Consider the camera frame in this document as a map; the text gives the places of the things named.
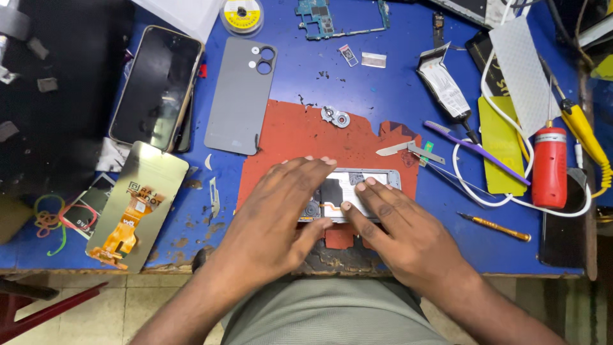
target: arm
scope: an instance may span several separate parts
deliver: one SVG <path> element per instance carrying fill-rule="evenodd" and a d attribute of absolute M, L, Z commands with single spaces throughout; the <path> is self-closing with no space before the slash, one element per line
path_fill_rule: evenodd
<path fill-rule="evenodd" d="M 270 168 L 219 247 L 131 344 L 202 345 L 213 326 L 250 291 L 298 268 L 332 221 L 321 218 L 296 230 L 296 220 L 336 167 L 335 160 L 309 156 Z"/>
<path fill-rule="evenodd" d="M 430 300 L 481 344 L 565 344 L 502 297 L 468 264 L 447 229 L 401 190 L 369 177 L 356 193 L 385 233 L 351 203 L 341 208 L 394 276 Z"/>

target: orange screwdriver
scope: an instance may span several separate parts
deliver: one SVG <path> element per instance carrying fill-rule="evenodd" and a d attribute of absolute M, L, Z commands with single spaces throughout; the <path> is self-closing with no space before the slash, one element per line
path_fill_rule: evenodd
<path fill-rule="evenodd" d="M 545 128 L 535 134 L 532 203 L 547 209 L 561 209 L 566 204 L 566 131 L 553 127 L 551 97 Z"/>
<path fill-rule="evenodd" d="M 496 223 L 492 223 L 489 222 L 485 219 L 479 218 L 479 217 L 473 217 L 472 215 L 468 215 L 468 214 L 464 214 L 464 213 L 460 213 L 458 212 L 459 215 L 461 215 L 464 219 L 468 219 L 468 220 L 472 220 L 473 222 L 477 223 L 477 224 L 481 224 L 484 225 L 488 228 L 494 229 L 494 230 L 498 230 L 498 231 L 502 231 L 504 233 L 506 233 L 507 235 L 511 235 L 515 238 L 519 238 L 522 241 L 525 242 L 530 242 L 530 239 L 532 238 L 532 236 L 530 236 L 529 234 L 523 234 L 523 233 L 518 233 L 517 231 L 514 230 L 510 230 L 507 229 L 505 227 L 501 227 L 500 225 L 496 224 Z"/>

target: blue workbench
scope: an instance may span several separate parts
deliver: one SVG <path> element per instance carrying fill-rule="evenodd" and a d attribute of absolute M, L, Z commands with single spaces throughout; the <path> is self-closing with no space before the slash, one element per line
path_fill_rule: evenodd
<path fill-rule="evenodd" d="M 434 143 L 434 152 L 451 162 L 452 144 L 439 135 L 422 127 L 422 122 L 434 122 L 451 126 L 443 117 L 439 105 L 417 76 L 415 70 L 419 54 L 433 48 L 432 12 L 439 10 L 426 4 L 389 3 L 391 29 L 351 37 L 338 37 L 322 41 L 307 41 L 305 31 L 298 29 L 300 17 L 294 15 L 296 0 L 265 1 L 263 30 L 253 40 L 277 47 L 279 57 L 273 78 L 270 98 L 278 101 L 332 104 L 337 109 L 364 116 L 371 122 L 373 131 L 379 124 L 391 120 L 406 124 Z M 333 0 L 330 12 L 334 14 L 334 26 L 345 32 L 381 27 L 376 2 L 367 0 Z M 443 11 L 446 41 L 463 46 L 479 28 L 449 12 Z M 142 30 L 149 24 L 164 24 L 148 12 L 139 9 L 136 16 L 131 47 L 136 51 Z M 577 76 L 573 62 L 565 60 L 565 52 L 554 42 L 554 26 L 544 2 L 533 6 L 528 16 L 536 47 L 548 61 L 558 77 L 562 89 L 577 101 Z M 209 149 L 204 146 L 208 114 L 213 101 L 215 85 L 229 34 L 217 20 L 206 44 L 208 77 L 196 84 L 192 150 L 180 155 L 191 166 L 200 169 L 191 179 L 199 180 L 203 189 L 181 188 L 174 201 L 174 208 L 166 218 L 158 236 L 147 271 L 184 272 L 193 255 L 203 246 L 216 247 L 222 240 L 235 210 L 244 156 Z M 387 55 L 387 68 L 378 69 L 357 65 L 350 68 L 337 52 L 349 44 L 360 57 L 360 51 Z M 477 99 L 480 73 L 467 51 L 450 50 L 445 64 L 462 89 L 473 109 L 470 125 L 478 128 Z M 330 79 L 320 78 L 318 71 L 328 71 Z M 452 126 L 458 138 L 464 138 L 461 126 Z M 209 153 L 213 171 L 204 168 Z M 485 189 L 482 159 L 468 152 L 460 152 L 459 166 L 465 179 Z M 569 155 L 569 166 L 574 157 Z M 451 164 L 445 166 L 452 170 Z M 221 199 L 221 211 L 211 221 L 217 231 L 207 228 L 210 212 L 208 181 L 216 177 Z M 582 269 L 555 268 L 538 261 L 542 214 L 533 209 L 509 203 L 497 209 L 483 209 L 460 193 L 430 168 L 420 168 L 416 200 L 439 218 L 449 229 L 464 257 L 481 273 L 503 274 L 583 274 Z M 483 217 L 500 225 L 522 229 L 532 235 L 529 243 L 475 225 L 456 214 L 457 211 Z M 89 271 L 109 269 L 97 260 L 85 255 L 86 240 L 68 229 L 67 243 L 55 256 L 48 257 L 48 250 L 55 250 L 61 241 L 61 231 L 54 230 L 44 239 L 36 237 L 36 229 L 29 223 L 8 244 L 1 246 L 0 269 L 3 271 L 60 270 Z"/>

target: red chair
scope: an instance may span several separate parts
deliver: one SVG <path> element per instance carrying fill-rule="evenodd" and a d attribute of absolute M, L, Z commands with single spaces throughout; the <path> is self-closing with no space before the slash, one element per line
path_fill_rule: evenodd
<path fill-rule="evenodd" d="M 0 344 L 4 344 L 14 337 L 60 315 L 64 311 L 72 309 L 90 298 L 100 295 L 100 288 L 107 284 L 108 282 L 104 282 L 96 285 L 39 312 L 35 312 L 28 317 L 24 317 L 19 321 L 15 321 L 15 313 L 17 313 L 19 309 L 30 305 L 35 299 L 25 297 L 22 293 L 20 295 L 0 293 Z"/>

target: solder wire spool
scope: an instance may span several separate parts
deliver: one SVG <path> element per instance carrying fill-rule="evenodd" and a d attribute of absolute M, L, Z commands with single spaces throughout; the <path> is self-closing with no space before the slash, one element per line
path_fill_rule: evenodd
<path fill-rule="evenodd" d="M 264 8 L 259 0 L 224 0 L 219 17 L 229 33 L 251 38 L 264 26 Z"/>

